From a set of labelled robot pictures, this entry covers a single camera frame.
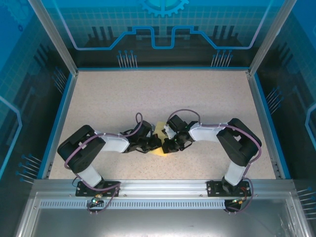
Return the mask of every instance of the beige work surface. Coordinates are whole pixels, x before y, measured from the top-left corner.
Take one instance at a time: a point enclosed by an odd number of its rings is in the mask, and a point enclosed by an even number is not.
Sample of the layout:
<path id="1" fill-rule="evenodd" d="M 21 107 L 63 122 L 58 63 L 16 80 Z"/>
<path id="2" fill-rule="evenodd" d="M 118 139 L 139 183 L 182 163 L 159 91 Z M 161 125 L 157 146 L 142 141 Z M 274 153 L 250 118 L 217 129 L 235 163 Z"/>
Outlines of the beige work surface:
<path id="1" fill-rule="evenodd" d="M 275 179 L 245 72 L 80 72 L 59 144 L 85 124 L 119 133 L 135 127 L 137 112 L 156 123 L 184 108 L 197 111 L 202 123 L 243 121 L 262 141 L 262 156 L 247 176 Z M 178 115 L 197 119 L 189 112 Z M 167 157 L 101 152 L 92 164 L 105 179 L 221 179 L 229 163 L 220 143 L 203 141 Z M 56 153 L 50 179 L 74 177 Z"/>

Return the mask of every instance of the enclosure wall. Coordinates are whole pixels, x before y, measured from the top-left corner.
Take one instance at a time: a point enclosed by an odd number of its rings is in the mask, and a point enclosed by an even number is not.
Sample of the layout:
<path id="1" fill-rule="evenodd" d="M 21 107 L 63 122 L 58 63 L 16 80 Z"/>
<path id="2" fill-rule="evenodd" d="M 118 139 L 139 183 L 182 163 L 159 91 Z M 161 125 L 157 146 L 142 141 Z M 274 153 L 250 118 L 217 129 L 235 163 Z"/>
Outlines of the enclosure wall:
<path id="1" fill-rule="evenodd" d="M 316 188 L 315 9 L 313 0 L 296 2 L 257 73 L 298 189 Z"/>
<path id="2" fill-rule="evenodd" d="M 283 0 L 44 0 L 80 68 L 248 67 Z"/>
<path id="3" fill-rule="evenodd" d="M 0 1 L 0 31 L 0 236 L 4 237 L 14 236 L 69 71 L 27 1 Z"/>

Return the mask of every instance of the yellow sponge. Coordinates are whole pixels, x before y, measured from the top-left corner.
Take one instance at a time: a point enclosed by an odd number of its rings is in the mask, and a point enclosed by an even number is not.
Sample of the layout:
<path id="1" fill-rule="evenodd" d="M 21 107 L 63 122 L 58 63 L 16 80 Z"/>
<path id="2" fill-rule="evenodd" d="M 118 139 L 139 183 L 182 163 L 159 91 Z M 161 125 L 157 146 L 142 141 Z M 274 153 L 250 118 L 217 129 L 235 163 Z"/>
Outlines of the yellow sponge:
<path id="1" fill-rule="evenodd" d="M 160 138 L 161 142 L 164 143 L 164 139 L 167 138 L 166 135 L 164 135 L 164 133 L 162 132 L 163 130 L 163 126 L 165 126 L 165 122 L 157 122 L 156 124 L 156 128 L 154 130 L 154 134 L 158 135 L 158 138 Z M 156 150 L 153 150 L 151 152 L 148 152 L 157 156 L 162 156 L 162 157 L 166 157 L 167 154 L 163 153 L 162 147 L 157 148 Z"/>

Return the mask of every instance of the robotic arm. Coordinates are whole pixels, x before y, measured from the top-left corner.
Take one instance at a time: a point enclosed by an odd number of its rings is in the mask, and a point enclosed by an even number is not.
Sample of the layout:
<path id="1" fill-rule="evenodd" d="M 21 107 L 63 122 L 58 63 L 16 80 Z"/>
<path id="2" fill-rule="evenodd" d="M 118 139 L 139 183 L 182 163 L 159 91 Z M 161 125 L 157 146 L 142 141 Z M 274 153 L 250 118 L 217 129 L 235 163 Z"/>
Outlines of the robotic arm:
<path id="1" fill-rule="evenodd" d="M 141 121 L 134 129 L 121 134 L 100 134 L 85 125 L 63 142 L 57 152 L 88 188 L 99 191 L 104 188 L 104 180 L 91 165 L 99 152 L 147 153 L 162 146 L 164 153 L 172 153 L 183 151 L 195 141 L 220 142 L 231 159 L 228 171 L 222 179 L 221 189 L 231 195 L 243 179 L 249 161 L 262 145 L 259 138 L 237 118 L 228 123 L 204 125 L 197 121 L 187 124 L 174 115 L 164 127 L 163 132 L 168 138 L 165 138 L 163 145 L 158 136 L 153 134 L 154 129 L 150 123 Z M 96 134 L 99 136 L 85 143 Z"/>
<path id="2" fill-rule="evenodd" d="M 228 123 L 203 125 L 197 121 L 187 124 L 174 115 L 167 121 L 163 132 L 168 136 L 162 145 L 164 153 L 183 151 L 195 141 L 220 142 L 231 159 L 222 179 L 222 188 L 228 194 L 236 189 L 247 171 L 251 158 L 262 146 L 259 138 L 237 118 Z"/>
<path id="3" fill-rule="evenodd" d="M 161 140 L 153 134 L 154 127 L 146 121 L 136 125 L 134 129 L 121 134 L 102 133 L 93 130 L 89 125 L 81 127 L 58 147 L 58 154 L 64 161 L 78 149 L 85 141 L 96 134 L 94 138 L 84 145 L 67 163 L 73 173 L 77 174 L 90 187 L 103 188 L 104 181 L 94 169 L 92 162 L 99 152 L 129 153 L 139 151 L 147 153 L 161 147 Z"/>

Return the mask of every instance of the gear logo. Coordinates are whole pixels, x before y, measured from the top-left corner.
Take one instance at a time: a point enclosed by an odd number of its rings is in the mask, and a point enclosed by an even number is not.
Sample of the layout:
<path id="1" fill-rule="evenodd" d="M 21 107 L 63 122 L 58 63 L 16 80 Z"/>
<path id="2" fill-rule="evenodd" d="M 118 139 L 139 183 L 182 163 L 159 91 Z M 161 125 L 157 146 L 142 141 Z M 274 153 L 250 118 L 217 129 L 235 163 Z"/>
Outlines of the gear logo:
<path id="1" fill-rule="evenodd" d="M 178 10 L 183 10 L 184 5 L 188 3 L 188 0 L 140 0 L 143 10 L 147 10 L 149 14 L 153 13 L 155 17 L 178 14 Z"/>
<path id="2" fill-rule="evenodd" d="M 30 15 L 27 0 L 0 0 L 0 7 L 4 6 L 19 24 L 22 24 Z"/>

